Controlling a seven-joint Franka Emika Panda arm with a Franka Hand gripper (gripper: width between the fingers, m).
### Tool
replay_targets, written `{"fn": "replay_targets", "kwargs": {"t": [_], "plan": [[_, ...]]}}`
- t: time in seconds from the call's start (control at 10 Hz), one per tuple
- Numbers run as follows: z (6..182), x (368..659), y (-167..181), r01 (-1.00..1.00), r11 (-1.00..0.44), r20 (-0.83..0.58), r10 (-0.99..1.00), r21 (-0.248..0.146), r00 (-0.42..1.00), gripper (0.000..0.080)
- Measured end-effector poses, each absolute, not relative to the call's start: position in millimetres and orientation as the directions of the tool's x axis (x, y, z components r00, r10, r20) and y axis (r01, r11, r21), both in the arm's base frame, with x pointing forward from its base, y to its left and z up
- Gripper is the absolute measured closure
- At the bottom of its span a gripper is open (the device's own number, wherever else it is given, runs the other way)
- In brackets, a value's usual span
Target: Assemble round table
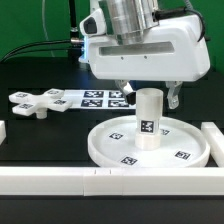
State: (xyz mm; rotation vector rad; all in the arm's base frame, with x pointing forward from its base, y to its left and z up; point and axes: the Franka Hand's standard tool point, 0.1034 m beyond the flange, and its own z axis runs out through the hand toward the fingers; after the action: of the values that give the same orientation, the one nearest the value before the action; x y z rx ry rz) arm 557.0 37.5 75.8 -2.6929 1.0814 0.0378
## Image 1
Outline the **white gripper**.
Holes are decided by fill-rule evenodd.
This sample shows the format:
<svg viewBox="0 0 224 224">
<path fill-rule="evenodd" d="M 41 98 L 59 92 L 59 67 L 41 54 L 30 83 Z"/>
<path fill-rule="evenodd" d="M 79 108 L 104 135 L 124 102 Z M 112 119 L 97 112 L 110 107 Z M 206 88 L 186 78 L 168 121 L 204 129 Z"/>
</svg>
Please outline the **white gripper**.
<svg viewBox="0 0 224 224">
<path fill-rule="evenodd" d="M 144 33 L 144 41 L 119 45 L 106 35 L 88 39 L 88 61 L 99 79 L 116 80 L 129 105 L 136 104 L 136 92 L 127 80 L 167 81 L 170 109 L 179 106 L 182 81 L 203 77 L 210 68 L 201 24 L 195 15 L 162 20 Z"/>
</svg>

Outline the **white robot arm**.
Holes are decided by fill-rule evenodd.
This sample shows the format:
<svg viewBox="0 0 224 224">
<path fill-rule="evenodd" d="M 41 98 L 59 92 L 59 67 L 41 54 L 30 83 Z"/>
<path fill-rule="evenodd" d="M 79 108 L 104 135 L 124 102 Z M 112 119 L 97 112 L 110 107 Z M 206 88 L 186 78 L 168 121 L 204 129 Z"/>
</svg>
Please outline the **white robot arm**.
<svg viewBox="0 0 224 224">
<path fill-rule="evenodd" d="M 92 73 L 115 81 L 130 104 L 131 80 L 164 81 L 174 109 L 181 85 L 210 68 L 204 19 L 187 6 L 161 10 L 157 0 L 99 0 L 80 30 Z"/>
</svg>

